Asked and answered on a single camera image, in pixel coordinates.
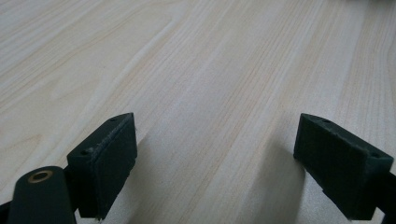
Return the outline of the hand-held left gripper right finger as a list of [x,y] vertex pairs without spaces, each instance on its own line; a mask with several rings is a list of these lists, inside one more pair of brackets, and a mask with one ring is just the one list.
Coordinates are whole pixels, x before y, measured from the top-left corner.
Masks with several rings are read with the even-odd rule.
[[300,116],[293,157],[349,220],[394,219],[394,159],[334,122]]

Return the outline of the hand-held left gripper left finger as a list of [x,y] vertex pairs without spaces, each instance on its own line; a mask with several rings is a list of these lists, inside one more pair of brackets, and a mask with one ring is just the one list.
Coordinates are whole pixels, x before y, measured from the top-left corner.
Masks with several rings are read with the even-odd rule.
[[106,218],[137,158],[134,115],[105,121],[67,155],[72,206],[85,218]]

